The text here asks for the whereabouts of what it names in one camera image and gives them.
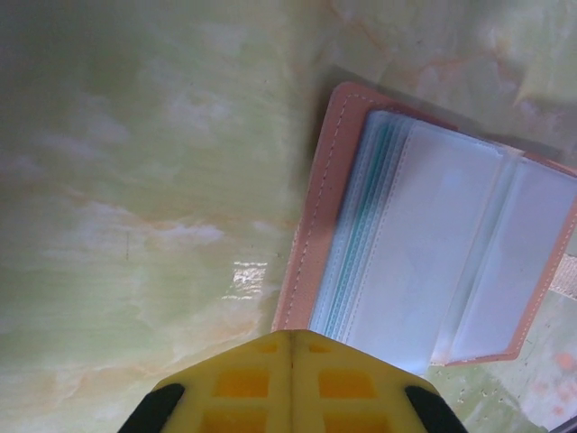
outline green marble surface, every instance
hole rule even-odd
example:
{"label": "green marble surface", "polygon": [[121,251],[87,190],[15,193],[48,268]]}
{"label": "green marble surface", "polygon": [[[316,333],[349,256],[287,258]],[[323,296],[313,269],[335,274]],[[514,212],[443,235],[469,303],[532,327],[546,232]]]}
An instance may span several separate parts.
{"label": "green marble surface", "polygon": [[[267,331],[339,81],[577,165],[574,0],[9,0],[0,35],[2,431],[115,431]],[[430,379],[471,432],[555,427],[576,317]]]}

